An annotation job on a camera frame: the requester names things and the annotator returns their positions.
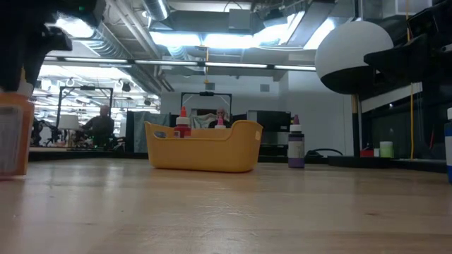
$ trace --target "yellow cable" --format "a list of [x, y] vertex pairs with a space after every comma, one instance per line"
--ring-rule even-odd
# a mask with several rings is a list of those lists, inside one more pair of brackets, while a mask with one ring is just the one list
[[[408, 14], [408, 11], [410, 10], [410, 1], [407, 0], [406, 2], [406, 19], [410, 18], [410, 15]], [[411, 40], [410, 36], [410, 29], [407, 28], [407, 37], [408, 41]], [[415, 157], [415, 116], [413, 112], [413, 98], [412, 98], [412, 86], [411, 83], [411, 95], [410, 95], [410, 137], [411, 137], [411, 153], [410, 153], [410, 159], [414, 159]]]

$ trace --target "white sphere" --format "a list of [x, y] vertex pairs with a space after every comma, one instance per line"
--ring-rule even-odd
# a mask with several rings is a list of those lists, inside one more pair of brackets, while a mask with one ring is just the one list
[[367, 77], [363, 70], [369, 72], [370, 68], [360, 68], [369, 67], [364, 62], [364, 56], [392, 48], [391, 37], [378, 25], [366, 21], [340, 25], [325, 37], [317, 49], [317, 75], [336, 92], [355, 93], [347, 86], [356, 86], [356, 83], [363, 81], [359, 79]]

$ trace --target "bottle cap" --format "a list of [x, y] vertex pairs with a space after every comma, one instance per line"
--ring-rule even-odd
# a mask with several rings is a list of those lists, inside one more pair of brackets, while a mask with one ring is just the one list
[[25, 79], [25, 69], [23, 67], [22, 73], [20, 74], [19, 87], [16, 93], [18, 93], [19, 95], [24, 95], [28, 98], [30, 98], [33, 94], [33, 85], [27, 83], [27, 80]]
[[294, 132], [294, 131], [302, 132], [302, 126], [299, 124], [298, 115], [294, 116], [294, 122], [290, 126], [290, 132]]
[[225, 122], [223, 121], [223, 117], [218, 118], [218, 125], [222, 125], [222, 126], [225, 125]]
[[181, 109], [181, 117], [186, 117], [186, 109], [185, 109], [185, 106], [182, 106], [182, 109]]
[[299, 119], [298, 119], [298, 115], [294, 116], [294, 125], [299, 125]]
[[186, 109], [185, 106], [182, 106], [181, 108], [181, 114], [178, 118], [176, 118], [176, 124], [184, 124], [184, 125], [190, 125], [190, 119], [186, 117]]

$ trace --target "person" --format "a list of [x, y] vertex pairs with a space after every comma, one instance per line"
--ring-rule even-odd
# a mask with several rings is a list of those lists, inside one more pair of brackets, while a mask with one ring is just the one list
[[82, 129], [94, 137], [94, 144], [103, 146], [108, 143], [108, 139], [112, 136], [114, 130], [114, 120], [108, 116], [109, 107], [102, 105], [100, 107], [100, 115], [91, 118]]
[[209, 128], [215, 128], [215, 126], [218, 124], [218, 119], [220, 117], [223, 118], [223, 123], [226, 126], [226, 128], [231, 128], [231, 123], [229, 121], [226, 121], [225, 116], [226, 116], [225, 109], [223, 109], [223, 108], [217, 109], [217, 120], [210, 122]]

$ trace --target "wooden table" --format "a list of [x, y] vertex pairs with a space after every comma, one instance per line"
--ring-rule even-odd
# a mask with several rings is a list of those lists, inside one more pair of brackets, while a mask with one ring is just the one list
[[0, 182], [1, 254], [452, 253], [452, 186], [408, 170], [30, 164]]

